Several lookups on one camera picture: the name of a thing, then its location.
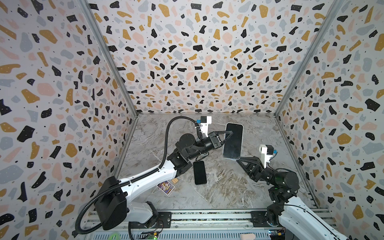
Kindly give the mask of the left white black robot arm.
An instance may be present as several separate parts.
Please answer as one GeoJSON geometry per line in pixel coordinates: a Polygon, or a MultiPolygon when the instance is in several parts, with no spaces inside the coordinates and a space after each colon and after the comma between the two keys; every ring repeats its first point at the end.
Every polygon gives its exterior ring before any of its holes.
{"type": "Polygon", "coordinates": [[[105,180],[94,203],[102,228],[111,230],[124,220],[151,227],[158,216],[156,208],[151,202],[136,203],[134,200],[145,191],[187,172],[193,166],[191,160],[221,148],[232,134],[231,131],[211,132],[199,141],[191,134],[184,134],[162,166],[129,178],[105,180]]]}

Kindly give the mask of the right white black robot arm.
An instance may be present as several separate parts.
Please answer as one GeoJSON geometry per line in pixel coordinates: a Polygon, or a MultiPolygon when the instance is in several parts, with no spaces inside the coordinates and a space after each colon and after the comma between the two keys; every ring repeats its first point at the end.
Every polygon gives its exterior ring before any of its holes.
{"type": "Polygon", "coordinates": [[[265,182],[272,204],[267,207],[265,222],[271,227],[282,226],[300,240],[347,240],[331,227],[298,196],[299,177],[296,172],[272,169],[258,157],[242,157],[237,163],[254,182],[265,182]]]}

